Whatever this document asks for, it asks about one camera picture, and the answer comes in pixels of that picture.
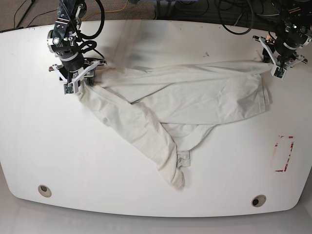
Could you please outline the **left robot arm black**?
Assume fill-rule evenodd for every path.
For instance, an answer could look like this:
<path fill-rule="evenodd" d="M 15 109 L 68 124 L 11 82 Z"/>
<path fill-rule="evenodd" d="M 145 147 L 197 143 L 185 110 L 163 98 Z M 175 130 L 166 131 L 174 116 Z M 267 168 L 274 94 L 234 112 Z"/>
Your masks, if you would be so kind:
<path fill-rule="evenodd" d="M 308 60 L 296 51 L 312 41 L 312 2 L 310 0 L 273 0 L 278 20 L 273 24 L 275 37 L 253 36 L 263 47 L 265 63 L 272 63 L 271 75 L 283 79 L 286 71 Z"/>

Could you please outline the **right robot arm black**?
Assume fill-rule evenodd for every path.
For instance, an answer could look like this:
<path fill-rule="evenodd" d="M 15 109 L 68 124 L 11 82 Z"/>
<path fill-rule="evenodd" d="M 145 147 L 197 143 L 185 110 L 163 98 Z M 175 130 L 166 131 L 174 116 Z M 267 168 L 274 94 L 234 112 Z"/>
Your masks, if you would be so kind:
<path fill-rule="evenodd" d="M 105 58 L 94 41 L 104 27 L 105 11 L 101 1 L 96 1 L 100 9 L 100 25 L 91 36 L 81 32 L 82 17 L 86 14 L 87 4 L 83 0 L 60 0 L 57 8 L 58 18 L 54 29 L 49 31 L 47 45 L 51 53 L 60 59 L 61 65 L 49 70 L 59 71 L 59 79 L 70 87 L 73 79 L 79 76 L 79 69 L 87 69 L 95 62 L 105 64 Z"/>

